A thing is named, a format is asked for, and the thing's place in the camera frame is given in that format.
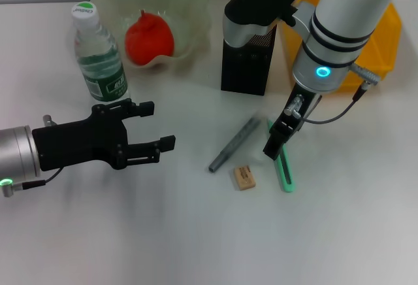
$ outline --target white table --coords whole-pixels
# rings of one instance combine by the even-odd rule
[[[154,116],[126,121],[130,141],[174,134],[175,151],[123,171],[68,167],[0,199],[2,284],[417,284],[418,0],[395,0],[404,21],[395,71],[341,120],[306,124],[289,141],[292,194],[262,152],[265,126],[207,171],[256,110],[279,114],[291,90],[277,40],[266,96],[221,92],[225,3],[210,2],[211,47],[192,66],[129,77],[134,101],[155,102]],[[71,5],[0,6],[0,129],[90,114]],[[328,96],[312,118],[350,101]],[[231,170],[243,164],[257,186],[239,192]]]

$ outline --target silver pen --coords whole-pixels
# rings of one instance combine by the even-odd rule
[[[240,145],[251,135],[251,133],[260,124],[261,119],[253,116],[249,121],[241,128],[241,130],[229,141],[227,146],[221,151],[216,159],[209,165],[209,171],[216,172],[222,164],[224,164],[232,154],[240,147]]]

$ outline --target eraser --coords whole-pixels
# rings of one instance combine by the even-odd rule
[[[236,179],[236,183],[240,190],[247,190],[250,188],[255,187],[255,180],[254,176],[249,169],[249,166],[237,167],[234,170],[234,175]]]

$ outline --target plastic bowl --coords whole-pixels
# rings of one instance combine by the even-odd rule
[[[208,0],[91,0],[97,6],[101,23],[118,43],[124,64],[140,69],[158,63],[174,63],[188,57],[207,37],[210,29]],[[146,65],[133,63],[125,52],[126,31],[140,17],[141,10],[160,15],[174,37],[172,56],[160,55]]]

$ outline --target plastic bottle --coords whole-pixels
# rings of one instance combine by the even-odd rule
[[[105,103],[128,98],[118,46],[100,24],[96,6],[90,2],[78,3],[71,13],[77,28],[75,54],[91,96]]]

